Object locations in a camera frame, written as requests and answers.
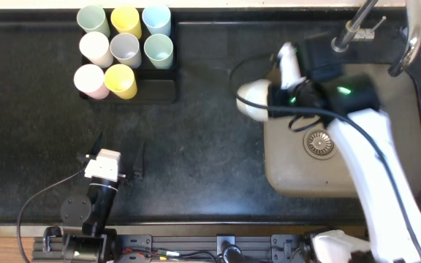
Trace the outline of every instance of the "chrome faucet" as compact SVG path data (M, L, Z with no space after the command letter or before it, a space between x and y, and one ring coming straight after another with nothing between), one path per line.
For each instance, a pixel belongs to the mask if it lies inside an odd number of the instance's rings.
M362 22L377 2L378 0L367 0L360 10L358 10L354 18L346 23L345 29L341 32L341 35L334 38L331 42L331 46L336 52L341 53L347 51L349 43L356 40L356 36L361 30L360 26ZM421 45L421 1L406 0L406 8L408 20L406 49L403 55L394 61L387 70L393 77L397 77L412 63L417 56ZM383 18L373 29L366 29L364 33L364 35L366 35L365 39L373 39L374 30L376 30L384 20L385 18Z

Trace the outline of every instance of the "sink drain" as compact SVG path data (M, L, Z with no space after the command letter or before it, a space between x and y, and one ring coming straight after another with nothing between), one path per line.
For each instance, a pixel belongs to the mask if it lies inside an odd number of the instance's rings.
M304 137L306 152L316 159L328 159L332 157L337 148L325 130L308 130Z

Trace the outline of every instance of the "green light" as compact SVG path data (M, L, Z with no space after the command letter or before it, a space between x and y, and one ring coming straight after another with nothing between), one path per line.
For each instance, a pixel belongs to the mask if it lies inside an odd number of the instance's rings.
M349 95L352 91L345 87L337 87L337 91L344 95Z

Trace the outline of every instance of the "sink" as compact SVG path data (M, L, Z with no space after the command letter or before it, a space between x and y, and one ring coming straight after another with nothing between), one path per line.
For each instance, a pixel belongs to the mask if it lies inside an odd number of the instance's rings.
M395 147L414 195L421 191L421 121L412 78L391 77L386 64L347 64L345 75L366 73L376 84L383 110L392 123ZM264 124L265 173L274 189L288 197L356 197L349 170L322 124L295 133L292 118ZM315 119L301 119L293 128Z

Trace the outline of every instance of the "plastic cup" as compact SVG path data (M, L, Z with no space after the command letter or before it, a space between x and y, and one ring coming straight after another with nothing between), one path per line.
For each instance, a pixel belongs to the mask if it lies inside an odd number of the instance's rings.
M110 93L105 85L103 70L93 64L86 64L76 71L74 85L79 91L94 99L104 99Z
M151 34L164 34L170 36L172 31L172 14L164 4L146 7L143 11L143 21Z
M102 68L109 67L113 63L108 38L100 32L90 32L84 35L79 42L80 52L89 61Z
M144 52L157 69L169 69L173 64L173 42L164 34L148 37Z
M130 33L138 39L143 35L140 28L139 12L133 6L115 8L111 13L111 23L120 33Z
M127 65L116 64L107 69L105 85L122 99L131 99L137 93L134 72Z
M77 23L85 32L100 32L105 36L110 36L107 16L103 8L91 5L82 8L77 13Z
M113 37L110 51L121 64L133 69L138 68L143 61L140 56L139 40L133 34L122 33Z

